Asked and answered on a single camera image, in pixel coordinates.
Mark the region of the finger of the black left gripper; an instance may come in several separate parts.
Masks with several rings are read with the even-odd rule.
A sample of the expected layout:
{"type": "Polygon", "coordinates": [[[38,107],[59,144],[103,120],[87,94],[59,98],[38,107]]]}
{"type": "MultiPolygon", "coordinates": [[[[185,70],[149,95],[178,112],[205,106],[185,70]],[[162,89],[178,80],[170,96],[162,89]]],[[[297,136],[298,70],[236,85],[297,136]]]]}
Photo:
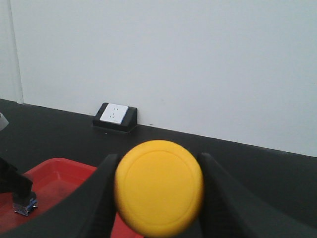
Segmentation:
{"type": "Polygon", "coordinates": [[[30,195],[33,182],[19,174],[17,168],[4,160],[0,159],[0,192],[13,192],[19,198],[26,198],[30,195]]]}

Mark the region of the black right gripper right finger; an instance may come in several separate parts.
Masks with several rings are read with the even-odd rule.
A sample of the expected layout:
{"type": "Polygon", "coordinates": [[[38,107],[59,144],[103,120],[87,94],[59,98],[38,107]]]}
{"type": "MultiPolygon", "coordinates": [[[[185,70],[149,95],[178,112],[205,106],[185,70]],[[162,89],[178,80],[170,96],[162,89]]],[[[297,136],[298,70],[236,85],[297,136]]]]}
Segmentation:
{"type": "Polygon", "coordinates": [[[306,225],[253,195],[209,153],[197,161],[204,178],[204,201],[199,216],[205,238],[315,238],[306,225]]]}

